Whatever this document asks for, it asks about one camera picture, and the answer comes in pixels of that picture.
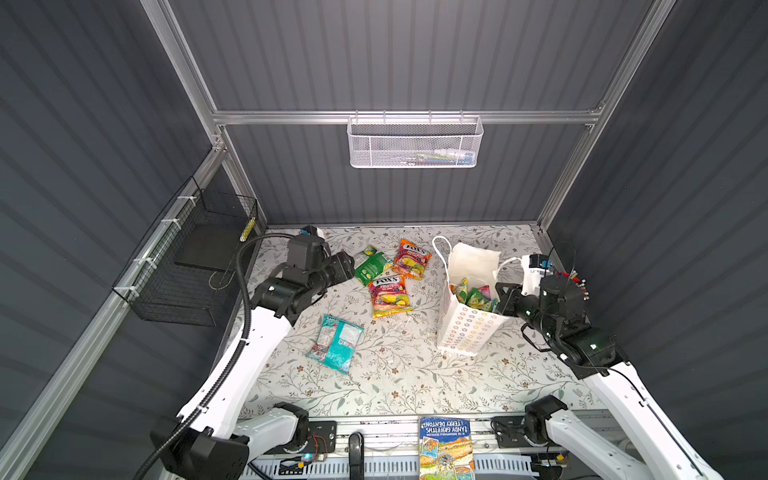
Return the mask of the dark green snack packet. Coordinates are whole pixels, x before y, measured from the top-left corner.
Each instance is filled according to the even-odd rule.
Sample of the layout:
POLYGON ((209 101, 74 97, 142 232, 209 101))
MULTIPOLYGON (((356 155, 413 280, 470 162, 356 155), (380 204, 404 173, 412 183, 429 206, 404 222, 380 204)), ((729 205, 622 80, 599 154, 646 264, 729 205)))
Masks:
POLYGON ((362 285, 370 285, 393 266, 392 259, 373 245, 366 246, 353 256, 354 276, 362 285))

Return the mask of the green Fox's packet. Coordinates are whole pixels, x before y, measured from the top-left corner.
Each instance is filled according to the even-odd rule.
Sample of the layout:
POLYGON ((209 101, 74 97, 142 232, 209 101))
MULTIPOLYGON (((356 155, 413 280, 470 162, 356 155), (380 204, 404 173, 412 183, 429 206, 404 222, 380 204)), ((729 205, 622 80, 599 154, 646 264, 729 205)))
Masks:
POLYGON ((467 278, 462 279, 458 284, 450 284, 449 288, 460 304, 471 309, 493 312, 498 303, 492 298, 489 285, 470 287, 467 278))

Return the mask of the orange Fox's packet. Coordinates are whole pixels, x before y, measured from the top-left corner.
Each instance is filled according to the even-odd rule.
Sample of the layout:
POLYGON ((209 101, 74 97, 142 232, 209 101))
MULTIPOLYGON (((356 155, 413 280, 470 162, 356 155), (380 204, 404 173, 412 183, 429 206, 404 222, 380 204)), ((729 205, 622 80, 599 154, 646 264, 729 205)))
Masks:
POLYGON ((412 310, 406 288, 406 278, 401 275, 382 276, 369 285, 372 317, 382 318, 412 310))
POLYGON ((392 270, 407 278, 422 280, 432 254, 413 242, 402 239, 394 258, 392 270))

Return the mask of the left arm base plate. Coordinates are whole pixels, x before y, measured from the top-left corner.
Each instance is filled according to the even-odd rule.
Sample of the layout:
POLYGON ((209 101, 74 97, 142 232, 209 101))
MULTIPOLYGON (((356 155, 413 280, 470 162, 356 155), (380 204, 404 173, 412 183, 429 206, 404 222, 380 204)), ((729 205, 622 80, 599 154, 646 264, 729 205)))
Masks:
POLYGON ((335 451, 336 421, 310 420, 306 438, 300 443, 279 445, 267 451, 269 455, 328 454, 335 451))

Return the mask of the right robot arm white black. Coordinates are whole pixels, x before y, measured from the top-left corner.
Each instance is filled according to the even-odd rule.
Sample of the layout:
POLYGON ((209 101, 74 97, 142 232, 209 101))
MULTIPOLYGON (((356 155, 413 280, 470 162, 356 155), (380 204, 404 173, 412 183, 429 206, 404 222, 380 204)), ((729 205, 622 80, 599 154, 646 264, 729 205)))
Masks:
POLYGON ((632 457, 547 395, 525 408, 518 431, 532 446, 560 446, 602 479, 718 479, 643 384, 614 339, 587 319, 585 283, 553 268, 548 256, 524 255, 520 284, 499 283, 502 314, 522 320, 544 341, 539 352, 562 362, 600 399, 638 452, 632 457))

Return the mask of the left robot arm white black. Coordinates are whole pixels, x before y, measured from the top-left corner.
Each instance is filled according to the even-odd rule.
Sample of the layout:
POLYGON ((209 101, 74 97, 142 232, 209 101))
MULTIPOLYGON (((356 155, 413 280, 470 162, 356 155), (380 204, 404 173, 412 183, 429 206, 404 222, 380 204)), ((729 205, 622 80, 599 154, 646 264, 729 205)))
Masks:
POLYGON ((206 381, 174 419, 160 420, 151 434, 153 452, 134 476, 144 478, 156 463, 183 479, 238 479, 249 462, 282 445, 302 446, 307 413, 279 403, 244 424, 238 422, 251 389, 276 347, 304 310, 333 286, 354 276, 354 259, 332 253, 321 229, 307 225, 283 234, 287 257, 254 290, 242 264, 254 245, 276 233, 253 235, 235 255, 235 277, 243 301, 243 323, 206 381))

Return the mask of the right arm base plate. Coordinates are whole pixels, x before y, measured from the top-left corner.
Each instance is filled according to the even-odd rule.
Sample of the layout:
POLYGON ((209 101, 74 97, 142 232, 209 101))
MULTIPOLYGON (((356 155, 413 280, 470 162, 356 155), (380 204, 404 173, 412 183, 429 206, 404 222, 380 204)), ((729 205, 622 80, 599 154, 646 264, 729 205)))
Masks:
POLYGON ((546 431, 546 419, 530 415, 494 416, 490 421, 496 442, 501 448, 564 449, 546 431))

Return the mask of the white paper gift bag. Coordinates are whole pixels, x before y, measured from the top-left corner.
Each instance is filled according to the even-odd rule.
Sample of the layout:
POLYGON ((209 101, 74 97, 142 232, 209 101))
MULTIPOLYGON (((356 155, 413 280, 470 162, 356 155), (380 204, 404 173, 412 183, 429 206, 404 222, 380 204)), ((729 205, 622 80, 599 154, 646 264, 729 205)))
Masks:
POLYGON ((520 259, 502 260, 498 251, 462 242, 453 245, 442 235, 432 239, 432 247, 445 270, 437 348, 475 356, 507 320, 496 311, 498 276, 501 269, 520 259))

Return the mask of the teal snack packet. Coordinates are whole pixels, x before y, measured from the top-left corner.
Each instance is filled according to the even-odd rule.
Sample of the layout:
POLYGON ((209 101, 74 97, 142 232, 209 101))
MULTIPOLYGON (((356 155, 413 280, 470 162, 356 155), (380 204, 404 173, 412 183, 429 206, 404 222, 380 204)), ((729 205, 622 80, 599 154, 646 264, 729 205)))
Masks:
POLYGON ((363 327, 324 315, 317 340, 306 356, 335 371, 348 374, 363 335, 363 327))

